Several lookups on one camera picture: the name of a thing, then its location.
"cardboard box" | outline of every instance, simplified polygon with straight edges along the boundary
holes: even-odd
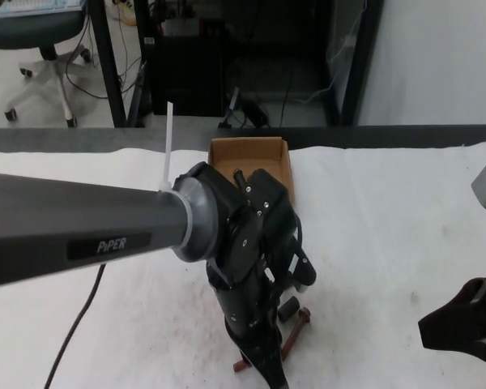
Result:
[[[249,177],[254,170],[265,169],[287,187],[292,205],[295,203],[288,144],[281,138],[213,139],[209,149],[209,165],[234,185],[236,169],[241,169],[245,177]]]

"white tablecloth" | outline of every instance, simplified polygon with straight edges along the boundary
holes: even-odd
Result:
[[[207,158],[174,152],[172,176]],[[0,154],[0,173],[156,189],[163,155]],[[291,388],[483,388],[486,363],[426,350],[417,322],[486,276],[486,211],[470,184],[486,143],[446,150],[291,152],[317,283],[312,324],[284,364]],[[97,268],[0,288],[0,389],[41,388]],[[170,250],[107,265],[53,388],[261,388],[239,357],[205,266]]]

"floor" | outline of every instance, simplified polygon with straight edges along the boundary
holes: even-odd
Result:
[[[137,30],[134,27],[119,24],[113,19],[109,19],[109,27],[117,62],[117,70],[122,74],[126,69],[126,64],[129,66],[140,56]],[[126,42],[126,51],[122,41],[123,37]],[[79,38],[80,36],[77,36],[74,39],[57,45],[57,51],[59,53],[72,51],[77,45]],[[83,43],[88,48],[95,47],[93,32],[92,39],[85,33]],[[58,102],[57,90],[55,86],[49,84],[47,88],[50,88],[49,92],[54,95],[52,102],[47,103],[40,97],[33,96],[16,108],[18,114],[18,120],[16,122],[9,123],[4,117],[3,111],[8,96],[14,93],[15,89],[21,88],[22,83],[28,82],[28,79],[24,79],[19,73],[18,62],[37,61],[39,59],[39,52],[35,49],[20,51],[0,50],[0,127],[66,128],[62,108]],[[97,53],[95,53],[94,59],[97,64],[99,62]],[[81,58],[77,61],[77,63],[82,62],[83,60]],[[320,103],[316,101],[311,104],[298,102],[299,100],[306,100],[317,89],[316,76],[305,64],[286,61],[279,67],[270,67],[263,62],[238,62],[238,66],[240,69],[244,69],[243,75],[238,77],[241,90],[247,96],[262,102],[262,107],[268,112],[272,126],[279,126],[281,122],[284,96],[291,75],[293,75],[292,87],[288,93],[288,101],[284,109],[283,126],[326,125]],[[126,85],[130,85],[133,82],[137,69],[138,64],[136,63],[127,71]],[[92,69],[92,71],[96,73],[94,79],[75,79],[75,83],[98,96],[106,96],[100,68]],[[233,85],[234,83],[234,81],[228,81],[229,85]],[[107,100],[98,100],[88,96],[72,87],[67,80],[65,80],[65,86],[70,106],[78,118],[78,127],[104,128],[113,126]],[[131,93],[132,91],[129,91],[126,94],[126,109],[130,104]],[[236,116],[239,117],[239,120],[242,120],[241,113],[237,113]],[[216,128],[221,120],[223,119],[178,117],[175,119],[175,131],[179,133],[181,128],[190,129],[191,127],[197,128],[198,130],[212,129]],[[164,122],[164,117],[150,115],[146,119],[146,127],[163,130]],[[235,128],[240,126],[234,118],[231,119],[231,123]]]

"office chair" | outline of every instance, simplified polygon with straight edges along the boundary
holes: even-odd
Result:
[[[41,52],[42,61],[21,62],[19,71],[30,79],[16,95],[9,100],[6,106],[6,119],[10,122],[16,120],[15,106],[34,94],[41,95],[46,100],[52,97],[44,90],[44,85],[54,81],[58,89],[59,98],[65,112],[66,124],[69,127],[76,127],[77,120],[70,110],[66,99],[63,77],[68,71],[69,75],[78,77],[91,77],[85,66],[72,63],[79,55],[85,62],[92,60],[90,51],[83,45],[70,52],[61,55],[56,54],[54,45],[77,36],[84,26],[86,12],[65,12],[49,15],[34,15],[25,17],[0,19],[0,49],[18,50],[38,48]]]

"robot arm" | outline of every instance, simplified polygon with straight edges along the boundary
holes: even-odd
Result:
[[[471,185],[486,208],[486,167]],[[486,278],[468,281],[459,294],[419,322],[425,348],[467,353],[486,362]]]
[[[316,272],[293,237],[287,189],[264,170],[238,183],[207,164],[170,192],[0,175],[0,285],[172,247],[207,261],[231,339],[271,389],[286,389],[279,297]]]

